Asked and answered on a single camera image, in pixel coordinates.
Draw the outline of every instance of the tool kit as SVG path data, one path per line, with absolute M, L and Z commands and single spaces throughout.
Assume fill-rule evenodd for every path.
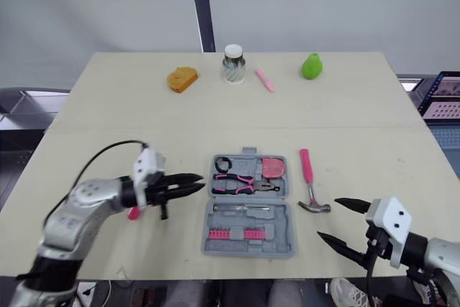
M 202 250 L 207 255 L 286 258 L 294 255 L 286 159 L 216 155 L 211 164 Z

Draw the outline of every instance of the gray wall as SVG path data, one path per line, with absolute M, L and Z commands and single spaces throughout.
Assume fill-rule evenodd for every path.
M 396 73 L 460 70 L 460 0 L 211 0 L 211 14 L 219 51 L 380 51 Z
M 194 0 L 0 0 L 0 88 L 70 89 L 97 50 L 200 52 Z

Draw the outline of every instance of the sneaker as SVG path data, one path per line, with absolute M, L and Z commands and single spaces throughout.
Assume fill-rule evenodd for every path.
M 429 305 L 431 304 L 431 292 L 430 292 L 430 287 L 427 285 L 421 285 L 420 283 L 417 283 L 413 281 L 414 283 L 414 288 L 417 291 L 418 295 L 422 298 L 422 302 L 424 305 Z M 445 306 L 446 304 L 443 302 L 443 299 L 441 295 L 439 294 L 438 287 L 434 284 L 434 282 L 431 280 L 431 284 L 434 287 L 434 291 L 436 293 L 436 304 L 438 306 Z
M 334 278 L 331 281 L 332 301 L 337 307 L 369 307 L 369 300 L 364 291 L 352 285 L 345 278 Z M 376 307 L 381 306 L 382 302 L 378 298 L 374 299 Z

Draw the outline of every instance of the pink marker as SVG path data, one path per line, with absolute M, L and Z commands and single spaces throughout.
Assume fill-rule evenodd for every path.
M 138 206 L 131 208 L 128 212 L 128 219 L 131 221 L 135 221 L 139 216 L 141 216 L 141 209 Z
M 257 77 L 260 78 L 260 80 L 264 84 L 265 88 L 267 88 L 270 93 L 274 93 L 275 88 L 273 88 L 272 82 L 270 82 L 270 80 L 267 77 L 265 77 L 265 75 L 262 72 L 262 70 L 260 68 L 256 68 L 255 73 L 256 73 Z

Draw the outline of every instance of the keyboard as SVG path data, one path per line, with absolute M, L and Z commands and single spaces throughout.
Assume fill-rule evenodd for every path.
M 441 149 L 460 149 L 460 127 L 430 128 Z

